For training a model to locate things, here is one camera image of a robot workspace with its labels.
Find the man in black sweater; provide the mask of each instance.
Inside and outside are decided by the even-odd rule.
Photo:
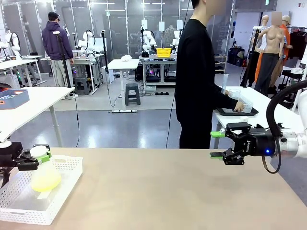
[[[213,109],[241,112],[244,105],[221,93],[214,83],[215,63],[206,24],[209,0],[191,0],[194,8],[180,38],[177,55],[176,113],[181,123],[181,149],[209,149]]]

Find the black tray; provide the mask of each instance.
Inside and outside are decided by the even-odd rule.
[[[254,116],[256,114],[258,114],[259,112],[252,108],[252,110],[250,111],[250,113],[226,113],[224,112],[223,109],[221,108],[217,108],[217,111],[219,111],[219,113],[222,115],[222,116]]]

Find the purple hoodie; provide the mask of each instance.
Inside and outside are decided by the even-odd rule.
[[[67,34],[64,29],[56,22],[47,22],[46,28],[43,29],[42,37],[45,51],[51,60],[62,60],[59,50],[59,43],[57,37],[53,34],[54,31],[59,31],[63,40],[65,59],[73,58],[71,45],[69,43]]]

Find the brown table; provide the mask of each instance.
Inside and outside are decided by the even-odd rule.
[[[52,149],[83,175],[51,226],[1,230],[305,230],[307,208],[261,158],[226,166],[209,150]]]

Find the gray plastic bin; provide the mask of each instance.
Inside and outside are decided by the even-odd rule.
[[[12,98],[3,98],[5,96],[13,96]],[[1,109],[16,109],[20,105],[28,102],[28,90],[6,90],[0,92],[0,110]]]

